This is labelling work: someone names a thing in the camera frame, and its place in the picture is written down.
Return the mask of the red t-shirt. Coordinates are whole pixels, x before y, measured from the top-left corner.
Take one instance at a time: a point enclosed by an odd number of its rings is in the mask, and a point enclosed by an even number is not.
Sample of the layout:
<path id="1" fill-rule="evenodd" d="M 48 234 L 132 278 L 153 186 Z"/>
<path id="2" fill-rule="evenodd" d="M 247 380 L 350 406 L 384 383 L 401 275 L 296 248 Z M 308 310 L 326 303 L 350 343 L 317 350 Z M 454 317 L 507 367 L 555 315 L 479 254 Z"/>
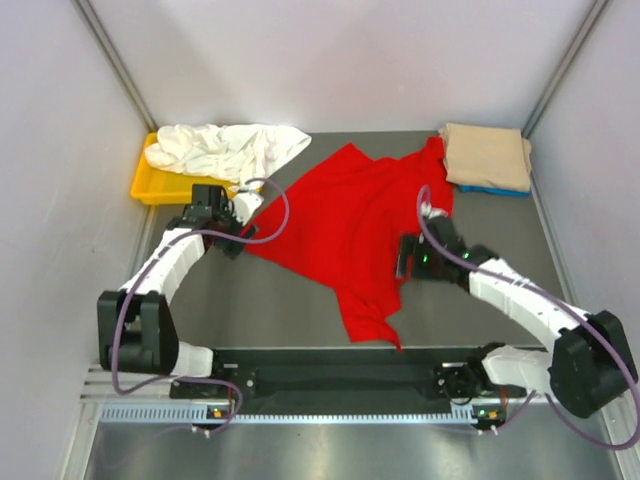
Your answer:
<path id="1" fill-rule="evenodd" d="M 399 347 L 387 319 L 401 307 L 400 238 L 420 230 L 416 200 L 423 186 L 433 206 L 452 213 L 444 154 L 438 136 L 399 159 L 374 160 L 349 143 L 256 217 L 256 241 L 245 250 L 331 288 L 351 341 Z"/>

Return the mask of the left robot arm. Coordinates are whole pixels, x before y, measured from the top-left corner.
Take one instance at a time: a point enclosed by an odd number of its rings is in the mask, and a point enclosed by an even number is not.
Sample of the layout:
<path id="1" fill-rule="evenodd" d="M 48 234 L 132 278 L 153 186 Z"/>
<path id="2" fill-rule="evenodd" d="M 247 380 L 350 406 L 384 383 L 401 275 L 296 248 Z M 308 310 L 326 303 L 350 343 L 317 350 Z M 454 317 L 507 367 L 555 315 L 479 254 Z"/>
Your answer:
<path id="1" fill-rule="evenodd" d="M 167 224 L 143 267 L 115 291 L 97 301 L 100 365 L 127 373 L 192 377 L 205 396 L 226 387 L 225 370 L 214 364 L 214 351 L 178 339 L 170 311 L 172 299 L 193 267 L 212 247 L 235 259 L 244 244 L 202 232 L 250 239 L 249 224 L 262 205 L 259 193 L 243 190 L 230 197 L 220 186 L 196 185 L 191 203 Z"/>

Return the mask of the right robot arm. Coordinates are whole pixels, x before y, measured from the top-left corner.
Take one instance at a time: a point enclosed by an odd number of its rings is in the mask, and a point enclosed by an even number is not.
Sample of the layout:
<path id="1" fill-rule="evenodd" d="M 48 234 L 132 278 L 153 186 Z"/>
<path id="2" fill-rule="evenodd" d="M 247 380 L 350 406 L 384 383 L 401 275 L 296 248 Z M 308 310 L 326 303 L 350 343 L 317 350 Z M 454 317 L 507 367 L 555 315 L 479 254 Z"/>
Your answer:
<path id="1" fill-rule="evenodd" d="M 478 348 L 465 365 L 467 384 L 478 395 L 520 387 L 551 395 L 574 416 L 588 418 L 638 380 L 615 315 L 593 314 L 555 298 L 488 247 L 466 245 L 446 216 L 428 219 L 420 234 L 401 236 L 396 276 L 454 284 L 541 342 L 542 350 L 501 342 Z"/>

